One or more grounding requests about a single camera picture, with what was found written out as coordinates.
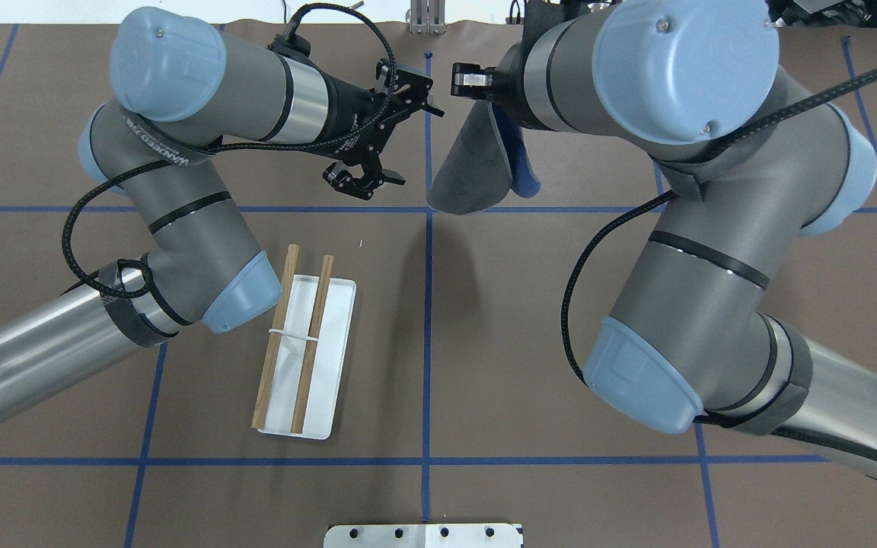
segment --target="white tray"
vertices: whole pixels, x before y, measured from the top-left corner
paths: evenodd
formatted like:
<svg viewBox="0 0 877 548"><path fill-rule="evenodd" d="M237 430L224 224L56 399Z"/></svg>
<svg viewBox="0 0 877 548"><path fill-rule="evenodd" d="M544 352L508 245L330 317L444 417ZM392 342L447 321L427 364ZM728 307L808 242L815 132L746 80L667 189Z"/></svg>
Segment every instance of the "white tray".
<svg viewBox="0 0 877 548"><path fill-rule="evenodd" d="M279 337L279 354L273 374L273 391L269 395L266 425L258 431L264 434L326 440L333 426L333 414L337 408L337 392L344 371L344 350L351 329L351 313L358 286L351 280L331 278L327 288L327 307L321 323L320 340L314 357L313 381L310 399L303 422L303 433L289 432L296 404L296 387L303 368L303 350L306 340L292 336L306 336L310 330L310 315L317 295L316 276L293 276L289 294L289 308L283 336Z"/></svg>

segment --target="wire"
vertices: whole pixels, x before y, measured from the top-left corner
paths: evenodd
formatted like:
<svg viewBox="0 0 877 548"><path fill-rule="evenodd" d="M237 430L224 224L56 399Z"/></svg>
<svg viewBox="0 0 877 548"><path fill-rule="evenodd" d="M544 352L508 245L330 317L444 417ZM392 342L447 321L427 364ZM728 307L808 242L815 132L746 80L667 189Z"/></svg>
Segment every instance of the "wire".
<svg viewBox="0 0 877 548"><path fill-rule="evenodd" d="M584 372L582 372L581 368L577 365L577 358L574 357L574 350L570 345L570 328L568 326L570 299L571 296L574 295L574 288L577 285L578 278L581 277L581 271L584 270L584 265L588 262L589 257L591 257L591 253L595 252L595 248L598 247L601 240L605 239L608 234L614 232L616 228L624 225L624 223L631 221L631 219L647 214L647 212L652 211L654 208L658 208L660 205L674 199L676 196L678 196L678 194L676 194L675 191L669 190L657 198L653 198L648 202L644 202L642 205L638 205L637 208L631 209L629 212L618 215L618 218L607 223L604 228L598 230L598 233L591 239L591 242L588 242L588 246L581 252L581 256L577 259L577 263L574 264L574 270L570 273L570 278L567 280L567 287L564 288L563 301L560 302L560 336L563 338L563 351L567 356L567 361L570 363L571 369L574 370L574 374L577 375L577 378L580 378L581 382L584 382L585 384L587 384L587 382L584 381Z"/></svg>
<svg viewBox="0 0 877 548"><path fill-rule="evenodd" d="M710 153L703 156L699 161L707 162L713 160L725 152L727 148L735 145L735 143L740 142L742 139L748 138L748 136L756 134L756 132L761 132L763 129L769 128L770 126L780 124L780 122L807 112L808 110L811 110L811 108L820 107L822 104L828 103L828 101L835 100L835 98L841 97L844 94L852 93L852 91L867 86L867 84L873 82L877 82L877 68L859 74L859 76L821 91L821 93L813 94L813 96L797 101L797 103L790 104L789 107L784 107L772 114L764 116L756 122L752 122L751 124L737 129L737 131L725 136L725 138L721 138L719 142L717 142L717 145L713 146L713 149L710 149ZM567 363L570 364L570 368L574 371L574 374L577 375L577 378L581 379L581 382L584 382L585 385L587 385L587 382L584 381L584 371L581 371L581 367L578 365L577 358L574 356L574 351L571 348L569 325L571 296L574 295L574 288L577 285L578 278L581 276L581 270L584 269L584 265L587 263L591 253L595 252L595 248L598 247L601 240L605 239L608 234L616 228L619 228L621 225L624 225L624 223L636 218L638 215L650 212L652 209L658 208L660 205L665 204L665 202L672 200L676 196L678 195L675 194L675 192L669 190L659 197L644 202L644 204L638 205L637 208L631 209L631 211L626 212L626 214L609 222L608 225L605 225L604 228L600 229L599 232L595 234L594 238L591 239L591 242L588 242L588 246L585 247L584 252L581 252L581 256L577 259L577 263L574 264L574 270L570 273L570 278L567 280L567 287L564 288L563 300L560 302L560 337L563 340L563 350L564 355L567 357Z"/></svg>
<svg viewBox="0 0 877 548"><path fill-rule="evenodd" d="M732 132L732 134L721 138L719 142L713 146L713 149L710 149L709 154L706 154L706 156L703 156L700 159L700 162L713 160L725 152L727 148L735 145L735 143L740 142L742 139L748 138L748 136L757 134L770 126L780 124L780 122L793 118L798 114L803 114L804 112L811 110L811 108L820 107L822 104L830 103L831 101L836 100L836 98L852 93L852 91L867 86L867 84L873 82L877 82L877 68L859 74L855 78L842 82L837 86L821 91L821 93L813 94L811 97L804 98L804 100L797 101L797 103L790 104L788 107L784 107L776 112L768 114L758 121L745 125L744 127L737 129L737 131Z"/></svg>
<svg viewBox="0 0 877 548"><path fill-rule="evenodd" d="M286 3L282 3L283 6L283 14L285 14ZM371 127L373 127L380 118L387 112L387 107L389 107L389 103L394 97L394 82L396 82L397 72L394 70L394 66L397 65L396 59L394 59L394 50L391 48L390 43L387 41L387 38L381 32L381 29L377 27L374 21L369 20L364 14L360 11L352 10L351 8L346 8L344 6L338 6L337 4L306 4L305 6L300 7L296 13L293 14L292 19L289 22L289 26L283 31L283 38L288 40L292 40L293 35L296 34L296 28L299 27L300 21L303 20L306 14L309 14L310 11L314 10L331 10L331 11L341 11L344 14L350 14L355 18L358 18L363 22L363 24L368 25L372 32L375 32L375 36L377 36L378 40L381 41L381 45L384 47L385 52L387 53L387 79L386 79L386 90L385 90L385 98L381 101L381 106L375 111L375 115L373 115L368 122L361 125L361 127L354 129L354 131L348 132L348 134L337 136L336 138L320 140L319 142L311 142L305 143L305 145L275 145L275 143L261 143L261 142L235 142L230 143L230 145L216 145L206 147L205 152L209 153L219 153L219 152L227 152L229 150L292 150L292 151L308 151L319 148L327 148L331 146L338 145L341 142L347 142L352 138L355 138L357 135L361 135L363 132L368 131ZM124 171L124 173L119 174L117 177L111 178L106 183L102 183L101 185L97 185L97 187L90 190L80 198L76 204L70 208L69 214L66 216L66 222L63 223L63 232L60 237L60 246L62 246L63 259L66 261L66 266L69 267L70 272L73 273L74 276L77 277L79 282L73 287L66 290L69 292L74 288L79 287L80 285L88 285L88 287L93 288L95 291L100 292L102 295L112 296L112 298L138 298L139 296L146 295L147 292L151 291L151 288L154 287L154 273L151 272L151 268L147 265L147 263L143 263L143 261L139 260L118 260L117 264L119 268L136 268L142 274L142 278L144 280L144 285L136 291L125 292L118 290L118 288L111 288L109 285L101 284L97 280L95 280L95 276L97 273L87 274L86 271L80 267L80 263L77 263L76 257L73 254L72 247L72 239L73 239L73 226L76 225L77 218L79 218L81 212L83 212L84 207L87 207L87 204L90 201L93 201L94 198L100 196L100 194L104 194L104 192L111 190L111 188L124 183L124 181L129 180L129 178L137 177L140 174L146 174L149 171L159 170L161 167L170 166L171 164L165 160L157 160L156 162L151 162L149 164L145 164L143 166L135 167L135 169Z"/></svg>

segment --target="black cable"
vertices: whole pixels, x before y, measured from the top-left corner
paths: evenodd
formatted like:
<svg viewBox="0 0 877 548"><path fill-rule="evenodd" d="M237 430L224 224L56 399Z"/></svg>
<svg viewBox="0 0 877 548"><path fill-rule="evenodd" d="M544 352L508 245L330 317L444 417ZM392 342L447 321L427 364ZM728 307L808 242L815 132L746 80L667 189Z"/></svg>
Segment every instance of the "black cable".
<svg viewBox="0 0 877 548"><path fill-rule="evenodd" d="M707 153L706 156L700 158L700 162L713 160L725 152L730 146L735 145L735 143L740 142L742 139L748 138L748 136L756 134L756 132L761 132L763 129L780 124L780 122L786 119L797 116L798 114L803 114L804 112L811 110L811 108L820 107L822 104L830 103L831 101L836 100L836 98L852 93L852 91L867 86L867 84L873 82L877 82L877 68L859 74L855 78L842 82L837 86L821 91L821 93L813 94L811 97L804 98L804 100L797 101L797 103L790 104L788 107L784 107L776 112L768 114L758 121L745 125L744 127L737 129L737 131L732 132L732 134L724 136L724 138L718 140L716 145L710 149L710 152Z"/></svg>
<svg viewBox="0 0 877 548"><path fill-rule="evenodd" d="M293 17L289 20L289 26L286 27L285 31L283 31L282 37L285 40L292 41L293 35L296 34L296 27L299 27L300 21L303 20L306 14L309 14L310 11L314 10L330 10L330 11L341 11L341 13L352 15L355 18L358 18L363 22L363 24L368 25L368 28L372 29L372 32L377 36L378 40L381 42L381 45L384 47L384 51L387 53L387 82L385 89L385 100L381 101L381 106L375 111L375 115L373 115L368 122L365 122L358 129L354 129L354 131L349 132L349 134L337 136L337 138L333 139L325 139L320 140L319 142L310 142L305 143L305 145L275 145L275 143L264 143L264 142L234 142L230 145L219 145L212 146L206 149L207 152L227 152L229 150L292 150L292 151L308 151L308 150L316 150L318 148L327 148L330 146L338 145L342 142L347 142L352 138L355 138L357 135L361 135L363 132L368 131L368 129L375 127L375 124L380 120L380 118L384 117L387 112L387 105L391 102L392 97L394 96L394 82L396 82L397 73L394 70L394 66L397 65L396 60L394 60L394 50L391 49L390 43L387 41L387 38L381 32L381 29L377 27L374 21L369 20L366 15L362 14L360 11L352 10L350 8L345 8L344 6L338 6L338 4L324 4L324 3L316 3L316 4L306 4L305 6L301 6L299 10L293 14Z"/></svg>
<svg viewBox="0 0 877 548"><path fill-rule="evenodd" d="M789 107L784 107L780 110L777 110L771 114L768 114L761 118L756 122L752 122L751 124L745 125L737 131L732 132L732 134L724 136L716 143L716 146L710 149L710 152L700 157L700 162L707 162L709 160L713 160L717 156L720 156L723 152L726 151L730 146L735 145L735 143L740 142L742 139L748 138L756 132L763 131L763 129L769 128L770 126L780 124L780 122L789 119L793 116L797 116L798 114L802 114L811 110L811 108L820 107L822 104L829 103L829 101L835 100L835 98L841 97L844 94L852 93L856 89L859 89L863 86L867 86L867 84L871 84L873 82L877 82L877 68L873 70L869 70L869 72L864 72L852 78L846 82L838 84L837 86L828 88L827 90L821 91L821 93L813 94L811 97L804 98L804 100L797 101L797 103L789 105ZM577 285L578 277L581 276L581 270L584 269L585 263L587 263L588 258L591 256L591 253L594 253L595 248L604 239L605 236L610 234L614 229L619 228L619 226L624 225L624 223L631 221L631 219L636 218L638 215L644 214L644 212L650 212L652 209L659 207L661 204L665 204L672 198L675 198L676 195L673 191L669 190L662 194L658 198L654 198L651 201L644 202L642 205L638 205L637 208L631 209L631 211L627 212L619 216L619 218L614 219L612 222L609 222L608 225L605 225L596 235L594 239L591 239L591 242L588 243L588 246L585 247L584 252L581 252L581 256L578 257L577 263L574 265L574 270L570 273L570 278L567 280L567 287L564 288L563 301L560 303L560 337L563 339L563 350L564 354L567 357L567 363L570 364L571 370L574 370L574 374L577 375L578 379L581 379L581 382L584 381L584 372L581 371L580 365L577 363L577 358L574 357L574 351L570 345L570 327L568 323L568 316L570 312L570 299L571 295L574 294L574 287Z"/></svg>
<svg viewBox="0 0 877 548"><path fill-rule="evenodd" d="M283 31L283 37L288 40L292 40L292 36L296 34L296 28L299 27L300 21L303 20L304 15L310 13L310 11L314 10L331 10L331 11L341 11L344 14L350 14L355 18L358 18L363 22L363 24L368 25L372 32L375 32L375 36L378 37L378 40L381 41L381 45L384 47L385 52L387 53L387 69L389 72L387 73L387 89L385 91L385 98L381 101L381 106L375 111L375 115L370 118L368 122L361 125L361 127L354 129L354 131L348 132L348 134L337 136L337 138L325 139L321 140L321 142L311 142L306 143L306 145L274 145L274 143L261 143L261 142L236 142L231 143L230 145L217 145L217 146L209 146L204 150L209 153L219 153L219 152L227 152L229 150L244 150L244 149L253 149L253 150L295 150L295 151L306 151L306 150L314 150L318 148L327 148L330 146L338 145L341 142L347 142L347 140L355 138L357 135L361 135L363 132L368 131L368 129L372 128L380 118L385 115L387 112L387 107L389 107L389 103L394 96L394 82L396 82L397 72L394 70L394 66L397 65L396 59L394 59L394 50L391 48L390 43L387 41L385 35L381 32L381 29L377 27L374 21L369 20L364 14L360 11L355 11L350 8L345 8L344 6L338 6L337 4L306 4L302 6L299 10L293 14L292 19L289 22L289 26ZM125 173L119 174L117 177L111 178L106 183L98 185L97 187L90 190L90 192L83 195L79 201L73 205L73 208L70 209L69 215L66 216L66 223L63 225L63 233L62 238L60 238L60 245L62 245L63 259L66 261L66 265L69 267L70 271L73 272L73 275L77 277L79 282L73 287L66 290L69 292L74 288L79 287L80 285L89 285L94 290L97 290L102 295L113 296L113 298L138 298L139 296L147 294L147 292L151 291L151 288L154 284L154 275L151 272L151 268L142 261L139 260L118 260L119 268L136 268L140 270L142 274L142 278L144 280L144 285L142 288L132 292L125 292L121 290L117 290L117 288L108 287L108 285L101 284L97 280L95 280L94 274L87 274L83 268L80 267L80 264L77 263L76 257L73 256L73 249L71 240L73 237L73 226L76 225L77 218L79 218L81 212L83 212L83 208L86 205L93 201L94 198L100 196L100 194L104 194L104 192L111 190L111 188L117 186L120 183L124 183L124 181L129 180L129 178L137 177L140 174L145 174L147 171L161 169L161 167L170 166L170 163L167 163L165 160L157 160L157 162L151 162L150 164L145 164L140 167L135 167L135 169L125 171Z"/></svg>
<svg viewBox="0 0 877 548"><path fill-rule="evenodd" d="M154 283L154 275L151 273L151 268L142 263L139 260L118 260L118 265L122 268L136 268L140 270L142 274L142 278L144 280L144 285L137 291L133 292L125 292L121 290L117 290L117 288L107 287L107 285L101 284L94 278L91 278L90 274L87 274L80 267L80 263L77 263L76 257L73 256L73 226L76 225L76 219L79 218L81 212L83 212L83 208L87 207L87 204L90 201L93 201L94 198L100 196L100 194L104 194L104 192L111 190L111 188L117 186L120 183L124 183L125 180L128 180L132 177L137 177L140 174L146 174L147 171L159 170L161 167L171 166L165 160L157 160L157 162L151 162L150 164L144 164L140 167L135 167L135 169L124 171L124 173L119 174L119 176L111 178L107 183L98 184L96 187L91 188L90 192L83 195L80 200L70 208L70 213L66 216L66 222L63 223L63 233L60 237L60 246L62 246L63 259L66 261L66 266L69 267L70 272L73 273L74 276L77 277L83 285L89 285L94 290L99 291L102 295L110 295L113 298L138 298L139 296L147 294L151 290L151 285Z"/></svg>
<svg viewBox="0 0 877 548"><path fill-rule="evenodd" d="M705 416L700 414L693 420L699 424L710 424L712 426L725 426L727 417L723 416ZM770 433L773 436L786 438L794 441L801 441L805 444L819 445L823 448L832 448L835 451L846 452L847 454L856 455L856 457L865 458L867 460L877 462L876 448L868 447L866 444L857 443L857 441L848 440L842 437L825 434L823 432L815 432L813 430L804 430L801 428L793 428L789 426L780 426L777 430Z"/></svg>
<svg viewBox="0 0 877 548"><path fill-rule="evenodd" d="M570 345L570 328L568 327L570 299L571 296L574 295L574 287L577 285L577 278L581 277L581 271L584 269L584 265L588 262L588 258L591 257L591 253L595 252L595 248L598 247L601 240L605 239L608 234L613 232L616 228L619 228L619 226L624 225L624 223L631 221L631 219L647 214L647 212L652 211L654 208L658 208L660 205L665 204L665 202L668 202L676 196L678 196L678 194L676 194L675 191L669 190L657 198L653 198L648 202L644 202L642 205L638 205L637 208L631 209L629 212L624 212L622 215L618 215L618 218L607 223L604 228L600 229L599 232L595 234L594 238L591 239L591 242L588 242L588 246L581 252L581 256L577 259L577 263L574 264L574 270L570 273L570 278L567 280L567 287L564 288L563 301L560 302L560 336L563 338L563 351L567 356L567 361L570 363L571 369L574 370L574 374L577 375L577 378L580 378L581 382L584 382L585 384L587 384L587 382L584 381L584 372L578 367L577 358L574 357L574 350Z"/></svg>

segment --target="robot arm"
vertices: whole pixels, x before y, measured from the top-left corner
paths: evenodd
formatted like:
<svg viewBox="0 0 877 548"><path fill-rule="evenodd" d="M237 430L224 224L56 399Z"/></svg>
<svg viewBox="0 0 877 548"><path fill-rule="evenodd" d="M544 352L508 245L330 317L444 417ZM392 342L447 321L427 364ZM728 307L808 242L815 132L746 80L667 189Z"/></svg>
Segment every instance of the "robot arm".
<svg viewBox="0 0 877 548"><path fill-rule="evenodd" d="M777 65L762 1L632 0L557 22L563 9L530 2L527 21L553 10L552 24L497 67L459 63L453 94L527 128L629 140L678 194L602 322L585 384L655 430L682 433L706 410L877 479L877 375L757 312L794 239L866 200L871 146L828 104L718 153L811 96ZM432 188L444 182L439 171Z"/></svg>
<svg viewBox="0 0 877 548"><path fill-rule="evenodd" d="M431 80L381 62L378 88L362 90L307 55L295 32L264 49L155 8L125 19L111 53L114 100L91 117L79 152L98 183L167 163L120 184L157 244L140 257L150 279L137 263L116 261L97 272L97 283L143 295L80 285L2 327L0 422L191 323L227 332L278 301L266 253L210 162L217 151L253 145L220 145L220 135L334 159L324 178L362 199L383 183L403 183L378 154L415 111L442 115L431 105ZM393 79L403 89L385 93ZM379 113L375 127L355 134ZM346 169L356 165L361 177Z"/></svg>

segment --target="velcro strap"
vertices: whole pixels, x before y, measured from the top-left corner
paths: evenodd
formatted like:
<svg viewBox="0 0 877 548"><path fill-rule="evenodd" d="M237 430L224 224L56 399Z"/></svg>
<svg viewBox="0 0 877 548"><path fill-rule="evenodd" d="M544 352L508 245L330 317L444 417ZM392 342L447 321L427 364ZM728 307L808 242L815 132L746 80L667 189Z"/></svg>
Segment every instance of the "velcro strap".
<svg viewBox="0 0 877 548"><path fill-rule="evenodd" d="M797 414L804 405L804 399L807 398L808 389L811 387L811 379L814 377L811 349L798 330L778 320L775 322L783 328L784 333L787 333L787 339L790 341L790 376L773 401L750 416L742 416L738 419L723 417L719 424L723 428L754 436L766 436Z"/></svg>
<svg viewBox="0 0 877 548"><path fill-rule="evenodd" d="M136 112L129 111L124 108L124 105L120 105L120 114L126 127L131 129L132 134L137 139L142 140L144 145L150 146L151 150L175 166L197 166L212 160L212 157L215 156L215 152L185 145L180 140L165 135L153 122Z"/></svg>

